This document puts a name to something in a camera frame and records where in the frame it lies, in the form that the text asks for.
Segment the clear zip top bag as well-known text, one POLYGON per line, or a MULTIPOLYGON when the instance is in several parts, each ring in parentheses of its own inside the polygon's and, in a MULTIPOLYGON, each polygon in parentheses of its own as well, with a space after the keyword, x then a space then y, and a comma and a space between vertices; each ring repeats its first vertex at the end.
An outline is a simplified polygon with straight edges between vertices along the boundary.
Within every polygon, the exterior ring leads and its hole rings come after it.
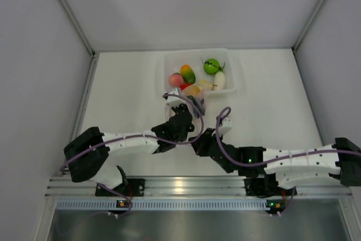
POLYGON ((199 119, 201 116, 202 117, 205 116, 206 105, 205 105, 205 98, 203 91, 201 91, 197 97, 185 96, 184 94, 183 96, 186 103, 181 104, 180 106, 186 106, 195 120, 199 119))

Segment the red fake apple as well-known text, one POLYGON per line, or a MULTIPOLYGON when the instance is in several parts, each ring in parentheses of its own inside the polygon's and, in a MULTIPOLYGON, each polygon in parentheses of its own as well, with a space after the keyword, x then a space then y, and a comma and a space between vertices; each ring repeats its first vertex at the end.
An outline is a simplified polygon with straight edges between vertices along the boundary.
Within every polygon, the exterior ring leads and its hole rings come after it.
POLYGON ((181 90, 186 89, 187 87, 191 86, 191 84, 183 84, 182 86, 180 86, 181 90))

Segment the orange fake fruit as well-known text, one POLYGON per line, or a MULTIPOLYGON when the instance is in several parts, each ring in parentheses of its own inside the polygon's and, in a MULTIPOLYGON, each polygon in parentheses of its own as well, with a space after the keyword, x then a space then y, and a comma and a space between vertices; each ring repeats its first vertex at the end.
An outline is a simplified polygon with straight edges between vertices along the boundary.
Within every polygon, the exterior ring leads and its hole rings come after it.
POLYGON ((193 96, 193 97, 197 97, 200 92, 201 90, 197 85, 190 85, 183 90, 183 94, 185 96, 193 96))

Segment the pink fake peach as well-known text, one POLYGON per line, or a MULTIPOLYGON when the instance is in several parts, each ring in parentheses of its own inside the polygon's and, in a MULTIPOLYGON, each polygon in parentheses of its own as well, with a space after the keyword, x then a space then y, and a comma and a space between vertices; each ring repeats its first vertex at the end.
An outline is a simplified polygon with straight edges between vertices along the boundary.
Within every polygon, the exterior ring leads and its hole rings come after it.
POLYGON ((184 84, 183 76, 180 73, 173 73, 169 76, 168 83, 171 87, 181 87, 184 84))

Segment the green fake avocado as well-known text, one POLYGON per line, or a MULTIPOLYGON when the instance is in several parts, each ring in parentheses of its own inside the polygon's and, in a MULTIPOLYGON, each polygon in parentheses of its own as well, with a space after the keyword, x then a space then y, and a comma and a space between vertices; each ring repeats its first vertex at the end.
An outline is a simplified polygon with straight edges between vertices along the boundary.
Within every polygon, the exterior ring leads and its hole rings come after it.
POLYGON ((180 74, 185 83, 194 84, 196 82, 195 73, 189 65, 183 65, 180 69, 180 74))

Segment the pale yellow fake pear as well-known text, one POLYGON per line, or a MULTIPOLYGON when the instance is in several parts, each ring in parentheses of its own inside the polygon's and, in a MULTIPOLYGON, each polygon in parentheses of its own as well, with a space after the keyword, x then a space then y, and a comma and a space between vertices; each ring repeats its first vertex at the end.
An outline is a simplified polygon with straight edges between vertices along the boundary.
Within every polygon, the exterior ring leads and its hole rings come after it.
POLYGON ((206 80, 199 81, 196 85, 198 86, 198 88, 201 91, 212 91, 214 89, 214 87, 217 86, 217 85, 213 84, 212 82, 209 82, 206 80))

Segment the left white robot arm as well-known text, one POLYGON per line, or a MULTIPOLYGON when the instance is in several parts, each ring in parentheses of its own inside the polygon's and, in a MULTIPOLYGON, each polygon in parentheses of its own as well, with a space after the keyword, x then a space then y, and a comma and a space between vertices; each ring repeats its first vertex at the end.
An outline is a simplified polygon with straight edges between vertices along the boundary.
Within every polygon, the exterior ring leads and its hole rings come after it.
POLYGON ((128 180, 121 168, 126 155, 158 154, 185 142, 195 127, 185 104, 171 109, 167 122, 141 133, 102 133, 97 126, 88 128, 64 148, 67 167, 74 183, 93 181, 122 191, 128 180))

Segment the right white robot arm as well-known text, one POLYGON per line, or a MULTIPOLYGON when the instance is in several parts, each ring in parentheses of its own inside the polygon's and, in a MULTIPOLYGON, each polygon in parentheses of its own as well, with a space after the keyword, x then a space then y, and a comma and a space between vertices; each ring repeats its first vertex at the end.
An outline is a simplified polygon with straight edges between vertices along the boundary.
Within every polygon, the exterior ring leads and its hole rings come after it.
POLYGON ((244 177, 248 196, 289 195, 299 185, 334 179, 343 186, 360 186, 360 147, 347 138, 310 150, 235 147, 217 138, 214 129, 191 140, 197 156, 209 157, 226 173, 244 177))

